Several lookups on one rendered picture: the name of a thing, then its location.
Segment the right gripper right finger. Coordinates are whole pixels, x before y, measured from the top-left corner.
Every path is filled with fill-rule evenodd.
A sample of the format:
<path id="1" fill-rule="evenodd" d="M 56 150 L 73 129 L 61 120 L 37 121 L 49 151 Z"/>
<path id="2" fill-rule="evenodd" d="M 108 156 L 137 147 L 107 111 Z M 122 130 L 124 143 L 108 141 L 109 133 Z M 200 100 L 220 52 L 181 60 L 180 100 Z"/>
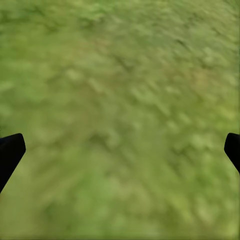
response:
<path id="1" fill-rule="evenodd" d="M 235 133 L 228 133 L 224 151 L 240 173 L 240 135 Z"/>

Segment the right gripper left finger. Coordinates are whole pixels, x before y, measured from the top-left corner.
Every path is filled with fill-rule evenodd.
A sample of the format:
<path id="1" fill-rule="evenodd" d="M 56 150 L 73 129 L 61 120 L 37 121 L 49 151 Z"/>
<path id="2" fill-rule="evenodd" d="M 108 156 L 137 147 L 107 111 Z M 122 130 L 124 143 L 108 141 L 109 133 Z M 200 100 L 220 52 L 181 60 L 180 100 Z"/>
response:
<path id="1" fill-rule="evenodd" d="M 26 145 L 21 133 L 0 138 L 0 193 L 25 152 Z"/>

